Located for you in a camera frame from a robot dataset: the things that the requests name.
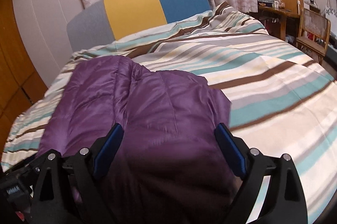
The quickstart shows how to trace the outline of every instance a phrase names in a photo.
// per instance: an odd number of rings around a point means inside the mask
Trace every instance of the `gray pillow section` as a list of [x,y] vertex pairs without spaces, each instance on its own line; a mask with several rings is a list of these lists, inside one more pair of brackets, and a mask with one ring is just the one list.
[[115,41],[103,1],[89,6],[67,25],[72,50],[90,49]]

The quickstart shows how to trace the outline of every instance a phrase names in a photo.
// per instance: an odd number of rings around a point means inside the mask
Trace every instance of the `wicker chair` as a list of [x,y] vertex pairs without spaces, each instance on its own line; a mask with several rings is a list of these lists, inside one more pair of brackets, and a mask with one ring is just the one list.
[[[330,20],[308,9],[302,9],[300,32],[299,37],[296,38],[296,43],[299,49],[304,46],[315,52],[318,55],[320,65],[323,63],[323,58],[328,48],[330,28]],[[313,40],[303,37],[304,31],[313,34]]]

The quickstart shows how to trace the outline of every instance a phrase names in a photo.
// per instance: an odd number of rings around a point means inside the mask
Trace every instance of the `black clamp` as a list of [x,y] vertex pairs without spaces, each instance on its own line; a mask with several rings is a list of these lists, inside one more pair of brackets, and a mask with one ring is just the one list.
[[[98,138],[90,148],[82,148],[69,158],[61,158],[58,151],[49,150],[24,167],[8,173],[0,180],[0,190],[18,188],[29,196],[33,186],[29,223],[83,224],[71,193],[69,176],[76,186],[91,224],[117,223],[97,190],[96,183],[107,175],[119,149],[124,131],[115,124],[107,136]],[[243,180],[234,201],[223,219],[223,224],[245,224],[254,207],[263,177],[271,176],[261,212],[254,224],[307,224],[307,208],[302,185],[290,155],[280,158],[264,156],[240,138],[234,137],[224,124],[214,131],[219,147],[234,175]],[[10,202],[16,207],[17,198],[0,193],[0,213],[9,223],[22,223]]]
[[245,224],[254,207],[264,176],[271,176],[266,198],[254,224],[307,224],[307,207],[303,188],[290,155],[280,158],[264,156],[249,149],[219,124],[214,131],[220,149],[234,175],[243,180],[223,224]]

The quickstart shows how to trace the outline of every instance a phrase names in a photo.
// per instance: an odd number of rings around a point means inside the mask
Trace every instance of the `bed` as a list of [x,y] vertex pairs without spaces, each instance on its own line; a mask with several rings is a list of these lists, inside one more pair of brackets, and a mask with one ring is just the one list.
[[[230,130],[266,155],[289,153],[303,185],[309,223],[337,189],[337,86],[332,76],[263,25],[226,2],[213,11],[73,53],[46,92],[20,115],[1,165],[9,169],[36,153],[73,70],[94,57],[122,55],[151,71],[183,70],[207,79],[232,102]],[[251,213],[256,219],[268,186]]]

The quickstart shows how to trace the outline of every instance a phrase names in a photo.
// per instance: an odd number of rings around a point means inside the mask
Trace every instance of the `blue clamp pad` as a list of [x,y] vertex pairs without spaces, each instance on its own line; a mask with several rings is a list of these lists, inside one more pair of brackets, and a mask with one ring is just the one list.
[[243,180],[247,174],[247,159],[244,155],[248,150],[248,147],[244,145],[243,147],[240,147],[240,150],[237,144],[242,143],[235,143],[237,142],[235,140],[241,139],[234,137],[222,123],[216,127],[214,135],[228,166],[235,176],[238,176]]
[[107,175],[110,165],[122,143],[124,136],[123,128],[116,123],[105,137],[106,141],[94,158],[93,177],[96,180]]

